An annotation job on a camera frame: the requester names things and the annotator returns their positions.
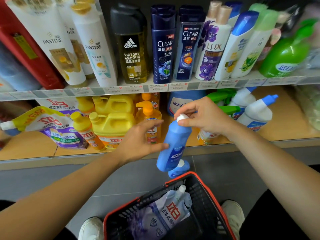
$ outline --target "green hand soap bottle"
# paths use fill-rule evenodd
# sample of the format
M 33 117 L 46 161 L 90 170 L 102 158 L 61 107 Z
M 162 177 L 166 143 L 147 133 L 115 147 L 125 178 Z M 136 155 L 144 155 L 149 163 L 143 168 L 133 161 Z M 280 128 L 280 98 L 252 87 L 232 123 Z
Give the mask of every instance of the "green hand soap bottle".
M 308 55 L 310 44 L 307 38 L 312 35 L 316 22 L 316 18 L 306 19 L 301 22 L 301 28 L 294 36 L 278 41 L 263 61 L 259 72 L 265 77 L 289 76 Z

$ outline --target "left hand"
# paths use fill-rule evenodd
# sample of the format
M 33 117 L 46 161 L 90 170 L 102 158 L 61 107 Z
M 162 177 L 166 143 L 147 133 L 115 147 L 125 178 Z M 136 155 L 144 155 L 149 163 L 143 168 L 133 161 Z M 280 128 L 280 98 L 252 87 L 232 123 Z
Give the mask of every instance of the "left hand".
M 155 126 L 161 125 L 162 123 L 163 120 L 144 120 L 131 127 L 122 139 L 122 142 L 118 145 L 117 149 L 115 149 L 114 154 L 116 154 L 124 163 L 128 163 L 139 160 L 151 153 L 168 149 L 168 144 L 150 144 L 146 139 L 147 131 Z

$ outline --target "shelf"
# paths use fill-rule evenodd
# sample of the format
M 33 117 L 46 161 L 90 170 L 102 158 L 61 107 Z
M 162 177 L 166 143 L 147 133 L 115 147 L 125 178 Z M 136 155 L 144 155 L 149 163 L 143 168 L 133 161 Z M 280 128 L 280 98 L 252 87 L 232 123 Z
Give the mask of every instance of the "shelf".
M 313 129 L 298 103 L 293 99 L 291 91 L 282 86 L 259 87 L 253 94 L 257 99 L 268 94 L 278 94 L 276 103 L 270 105 L 273 119 L 262 127 L 258 133 L 279 147 L 320 146 L 320 132 Z M 162 112 L 162 138 L 164 140 L 169 124 L 174 120 L 165 111 Z M 215 138 L 214 145 L 200 146 L 197 141 L 199 129 L 193 128 L 184 155 L 199 155 L 237 151 L 236 146 L 226 137 Z M 83 150 L 71 150 L 57 147 L 40 132 L 22 132 L 12 137 L 0 151 L 0 170 L 39 167 L 63 164 L 84 164 L 108 152 L 99 153 L 91 147 Z M 147 158 L 156 158 L 157 153 Z
M 62 98 L 75 96 L 95 96 L 112 94 L 129 94 L 142 92 L 170 92 L 183 90 L 202 90 L 215 88 L 241 88 L 252 86 L 272 86 L 272 85 L 290 85 L 290 84 L 320 84 L 320 70 L 298 70 L 289 77 L 265 78 L 258 71 L 250 72 L 247 76 L 240 78 L 230 78 L 225 81 L 201 81 L 194 74 L 189 82 L 171 82 L 168 84 L 154 84 L 153 74 L 150 73 L 147 81 L 142 84 L 129 85 L 123 78 L 118 79 L 119 86 L 101 88 L 96 79 L 88 80 L 88 87 L 71 88 L 70 85 L 65 89 L 59 90 L 38 90 L 24 92 L 1 92 L 0 101 L 14 100 L 33 100 L 41 98 Z

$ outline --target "white shoe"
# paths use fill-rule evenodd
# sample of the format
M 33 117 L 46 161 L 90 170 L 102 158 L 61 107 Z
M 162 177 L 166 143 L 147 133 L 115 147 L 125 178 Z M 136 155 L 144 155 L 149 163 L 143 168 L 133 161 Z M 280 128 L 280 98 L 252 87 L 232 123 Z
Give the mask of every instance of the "white shoe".
M 229 225 L 235 237 L 239 240 L 239 230 L 245 221 L 245 215 L 243 214 L 241 206 L 233 200 L 226 200 L 221 207 L 228 218 Z
M 87 219 L 80 228 L 78 240 L 104 240 L 102 221 L 98 217 Z

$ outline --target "qr code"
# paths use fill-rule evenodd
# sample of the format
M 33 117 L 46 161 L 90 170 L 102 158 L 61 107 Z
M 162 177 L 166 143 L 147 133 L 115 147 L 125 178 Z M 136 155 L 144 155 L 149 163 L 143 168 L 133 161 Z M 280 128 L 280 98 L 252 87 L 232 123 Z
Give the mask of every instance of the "qr code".
M 141 66 L 140 65 L 134 66 L 134 72 L 141 72 Z

